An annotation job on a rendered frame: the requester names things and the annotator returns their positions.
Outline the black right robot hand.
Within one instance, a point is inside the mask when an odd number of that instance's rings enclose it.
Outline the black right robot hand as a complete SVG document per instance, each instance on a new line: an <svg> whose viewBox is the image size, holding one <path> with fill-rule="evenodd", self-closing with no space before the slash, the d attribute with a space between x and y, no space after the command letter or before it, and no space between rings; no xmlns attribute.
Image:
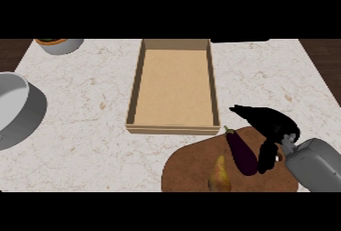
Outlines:
<svg viewBox="0 0 341 231"><path fill-rule="evenodd" d="M258 172L264 174L274 167L277 144L282 143L283 135L293 135L292 143L299 138L301 132L296 123L282 112L268 107L234 105L230 107L230 111L248 121L265 138L258 153Z"/></svg>

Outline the purple eggplant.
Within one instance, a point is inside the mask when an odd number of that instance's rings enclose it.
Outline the purple eggplant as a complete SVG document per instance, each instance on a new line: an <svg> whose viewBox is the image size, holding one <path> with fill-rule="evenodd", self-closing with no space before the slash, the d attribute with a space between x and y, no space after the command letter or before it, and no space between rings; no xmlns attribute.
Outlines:
<svg viewBox="0 0 341 231"><path fill-rule="evenodd" d="M237 132L227 126L224 126L224 137L239 172L245 176L252 176L258 171L258 161L252 149L239 137Z"/></svg>

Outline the brown wooden cutting board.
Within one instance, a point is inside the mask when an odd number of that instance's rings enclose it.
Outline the brown wooden cutting board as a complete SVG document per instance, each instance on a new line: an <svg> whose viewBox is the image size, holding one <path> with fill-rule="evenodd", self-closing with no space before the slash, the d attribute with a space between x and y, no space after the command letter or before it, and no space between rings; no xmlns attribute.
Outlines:
<svg viewBox="0 0 341 231"><path fill-rule="evenodd" d="M265 138L251 126L239 128L236 132L258 161L260 146ZM257 171L252 176L245 176L236 167L224 134L189 144L172 153L162 170L161 190L209 191L208 178L220 155L224 156L231 192L296 192L298 181L286 170L280 149L273 169L264 174Z"/></svg>

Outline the open cardboard box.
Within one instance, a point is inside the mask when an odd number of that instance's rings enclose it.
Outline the open cardboard box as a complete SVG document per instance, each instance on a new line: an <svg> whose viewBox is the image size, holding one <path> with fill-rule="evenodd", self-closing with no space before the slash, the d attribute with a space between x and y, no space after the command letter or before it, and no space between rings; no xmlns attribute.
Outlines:
<svg viewBox="0 0 341 231"><path fill-rule="evenodd" d="M206 39L141 40L125 127L133 134L218 133Z"/></svg>

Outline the yellow-brown pear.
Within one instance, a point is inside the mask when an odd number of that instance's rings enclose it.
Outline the yellow-brown pear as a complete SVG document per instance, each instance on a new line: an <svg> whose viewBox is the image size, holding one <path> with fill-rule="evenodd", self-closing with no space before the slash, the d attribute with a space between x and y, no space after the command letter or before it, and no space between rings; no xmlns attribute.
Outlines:
<svg viewBox="0 0 341 231"><path fill-rule="evenodd" d="M224 167L224 156L220 155L208 178L208 187L212 192L229 192L231 190L230 180Z"/></svg>

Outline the grey plant pot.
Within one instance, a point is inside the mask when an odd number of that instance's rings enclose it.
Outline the grey plant pot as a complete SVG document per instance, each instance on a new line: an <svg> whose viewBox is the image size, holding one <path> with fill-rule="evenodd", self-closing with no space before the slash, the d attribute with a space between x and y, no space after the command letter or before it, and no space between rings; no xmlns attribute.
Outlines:
<svg viewBox="0 0 341 231"><path fill-rule="evenodd" d="M63 55L71 52L74 52L84 40L82 39L57 39L51 42L43 42L41 40L35 39L37 44L40 45L41 49L50 54L50 55Z"/></svg>

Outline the large grey pot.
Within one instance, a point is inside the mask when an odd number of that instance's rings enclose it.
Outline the large grey pot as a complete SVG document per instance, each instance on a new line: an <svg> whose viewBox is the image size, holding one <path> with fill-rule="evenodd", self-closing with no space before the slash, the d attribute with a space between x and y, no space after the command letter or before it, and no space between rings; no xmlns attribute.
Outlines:
<svg viewBox="0 0 341 231"><path fill-rule="evenodd" d="M0 72L0 151L20 143L47 112L41 90L14 72Z"/></svg>

